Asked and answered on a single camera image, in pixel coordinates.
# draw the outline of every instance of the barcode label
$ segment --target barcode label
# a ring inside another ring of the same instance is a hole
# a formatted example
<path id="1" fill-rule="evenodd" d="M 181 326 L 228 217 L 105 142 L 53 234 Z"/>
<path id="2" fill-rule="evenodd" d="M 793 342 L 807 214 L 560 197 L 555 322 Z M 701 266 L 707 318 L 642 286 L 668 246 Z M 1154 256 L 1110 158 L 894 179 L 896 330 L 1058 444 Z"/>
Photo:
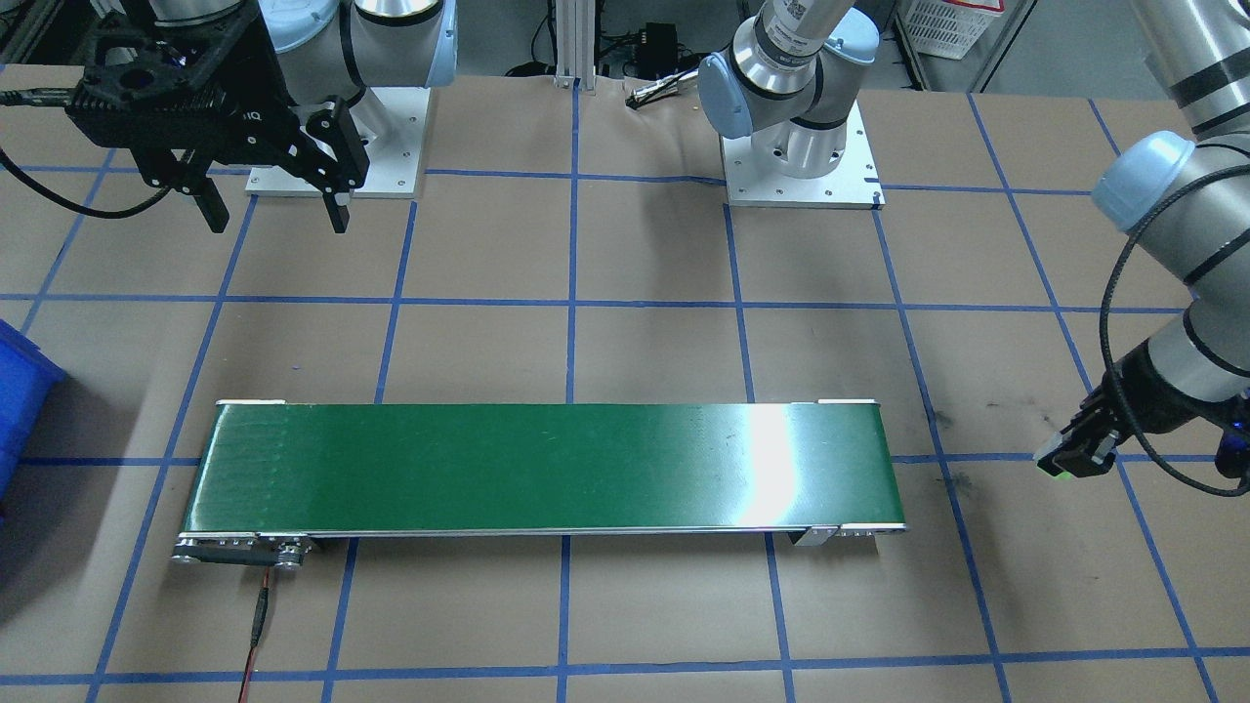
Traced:
<path id="1" fill-rule="evenodd" d="M 808 13 L 808 8 L 799 0 L 786 0 L 785 9 L 790 10 L 790 16 L 795 21 L 802 21 L 802 15 Z"/>

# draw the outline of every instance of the conveyor belt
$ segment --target conveyor belt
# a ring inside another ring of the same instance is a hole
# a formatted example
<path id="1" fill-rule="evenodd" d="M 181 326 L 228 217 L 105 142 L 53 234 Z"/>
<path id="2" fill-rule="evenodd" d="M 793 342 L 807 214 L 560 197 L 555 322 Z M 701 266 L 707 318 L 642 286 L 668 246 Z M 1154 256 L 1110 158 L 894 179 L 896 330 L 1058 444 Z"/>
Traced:
<path id="1" fill-rule="evenodd" d="M 311 539 L 905 529 L 880 408 L 222 402 L 175 558 Z"/>

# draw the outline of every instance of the sticker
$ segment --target sticker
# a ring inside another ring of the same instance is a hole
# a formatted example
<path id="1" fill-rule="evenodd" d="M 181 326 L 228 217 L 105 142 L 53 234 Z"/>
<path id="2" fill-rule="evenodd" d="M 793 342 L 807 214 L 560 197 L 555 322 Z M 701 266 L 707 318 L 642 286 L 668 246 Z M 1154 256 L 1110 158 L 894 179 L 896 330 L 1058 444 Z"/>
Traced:
<path id="1" fill-rule="evenodd" d="M 794 56 L 811 56 L 820 51 L 824 39 L 799 36 L 799 24 L 808 14 L 811 0 L 774 0 L 772 19 L 764 33 L 778 49 Z"/>

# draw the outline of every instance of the metal base plate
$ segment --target metal base plate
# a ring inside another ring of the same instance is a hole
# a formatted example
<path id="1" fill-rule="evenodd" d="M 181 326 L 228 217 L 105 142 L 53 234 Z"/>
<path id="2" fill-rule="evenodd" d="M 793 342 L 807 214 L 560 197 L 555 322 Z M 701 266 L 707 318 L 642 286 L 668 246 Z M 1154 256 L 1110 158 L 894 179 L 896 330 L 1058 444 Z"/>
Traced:
<path id="1" fill-rule="evenodd" d="M 798 179 L 764 168 L 751 138 L 721 139 L 729 204 L 749 208 L 871 209 L 885 204 L 859 103 L 846 119 L 846 150 L 834 173 Z"/>
<path id="2" fill-rule="evenodd" d="M 428 88 L 376 88 L 374 93 L 394 124 L 390 134 L 369 143 L 369 178 L 351 191 L 352 198 L 410 199 L 416 193 L 425 125 L 430 113 Z M 278 198 L 320 198 L 321 193 L 278 166 L 251 170 L 246 191 Z"/>

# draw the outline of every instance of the robotic arm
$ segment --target robotic arm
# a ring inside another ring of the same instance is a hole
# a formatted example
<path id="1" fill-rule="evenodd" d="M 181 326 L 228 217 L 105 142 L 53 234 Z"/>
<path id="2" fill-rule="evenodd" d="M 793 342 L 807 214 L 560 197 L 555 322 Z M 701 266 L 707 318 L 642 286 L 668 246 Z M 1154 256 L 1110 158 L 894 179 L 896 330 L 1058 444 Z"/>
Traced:
<path id="1" fill-rule="evenodd" d="M 1102 304 L 1108 372 L 1071 424 L 1038 453 L 1052 475 L 1104 474 L 1129 437 L 1168 473 L 1218 495 L 1250 492 L 1250 16 L 1235 0 L 1135 0 L 1151 70 L 1184 110 L 1199 143 L 1156 133 L 1101 178 L 1094 200 L 1129 243 Z M 1195 303 L 1116 363 L 1106 345 L 1114 286 L 1140 245 L 1194 293 Z M 1218 489 L 1172 469 L 1145 433 L 1195 418 L 1225 430 Z"/>
<path id="2" fill-rule="evenodd" d="M 350 194 L 370 166 L 351 108 L 372 108 L 371 86 L 445 85 L 455 74 L 455 0 L 121 4 L 125 14 L 92 29 L 75 89 L 11 91 L 0 104 L 64 108 L 94 144 L 129 149 L 161 194 L 191 196 L 212 231 L 230 219 L 208 178 L 215 161 L 302 179 L 321 194 L 334 230 L 345 231 Z M 8 156 L 2 163 L 72 205 Z M 71 209 L 129 216 L 155 200 L 122 213 Z"/>
<path id="3" fill-rule="evenodd" d="M 726 139 L 751 136 L 771 170 L 820 178 L 846 150 L 851 106 L 880 43 L 854 0 L 768 0 L 699 66 L 699 99 Z"/>

